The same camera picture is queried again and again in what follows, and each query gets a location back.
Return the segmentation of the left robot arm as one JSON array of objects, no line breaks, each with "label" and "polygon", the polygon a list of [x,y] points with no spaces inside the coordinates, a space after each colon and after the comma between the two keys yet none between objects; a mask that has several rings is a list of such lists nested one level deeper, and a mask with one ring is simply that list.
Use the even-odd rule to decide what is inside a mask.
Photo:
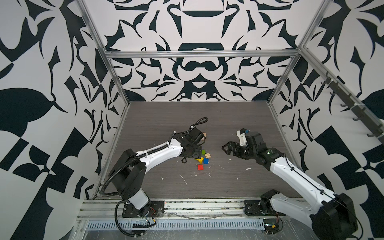
[{"label": "left robot arm", "polygon": [[150,198],[142,189],[146,173],[173,158],[199,159],[206,136],[197,128],[182,133],[173,133],[167,142],[148,150],[134,152],[128,149],[110,171],[100,189],[102,197],[119,196],[138,211],[150,207]]}]

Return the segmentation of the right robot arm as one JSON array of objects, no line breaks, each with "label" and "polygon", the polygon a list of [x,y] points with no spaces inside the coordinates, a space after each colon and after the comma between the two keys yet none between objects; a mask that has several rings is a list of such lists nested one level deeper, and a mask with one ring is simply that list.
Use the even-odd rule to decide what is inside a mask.
[{"label": "right robot arm", "polygon": [[306,202],[302,203],[270,190],[260,197],[258,205],[245,205],[245,214],[254,216],[282,213],[311,228],[320,240],[346,240],[359,230],[353,201],[346,194],[336,194],[307,176],[281,151],[268,148],[260,133],[237,131],[239,142],[222,146],[227,155],[255,160],[269,172],[290,185]]}]

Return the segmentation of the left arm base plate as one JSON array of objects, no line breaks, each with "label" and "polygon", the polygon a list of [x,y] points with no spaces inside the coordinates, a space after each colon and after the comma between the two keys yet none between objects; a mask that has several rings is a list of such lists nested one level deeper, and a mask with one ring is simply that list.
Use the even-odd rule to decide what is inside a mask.
[{"label": "left arm base plate", "polygon": [[133,204],[125,203],[123,207],[123,218],[139,218],[146,216],[148,218],[156,218],[164,213],[164,201],[149,201],[142,209],[138,210]]}]

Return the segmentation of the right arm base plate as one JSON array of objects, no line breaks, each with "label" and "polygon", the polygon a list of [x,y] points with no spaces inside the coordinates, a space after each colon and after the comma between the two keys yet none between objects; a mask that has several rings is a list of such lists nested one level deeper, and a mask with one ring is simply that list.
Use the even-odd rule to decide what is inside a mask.
[{"label": "right arm base plate", "polygon": [[244,213],[248,217],[272,217],[272,216],[286,216],[283,213],[278,213],[274,210],[263,207],[261,200],[245,200],[244,201]]}]

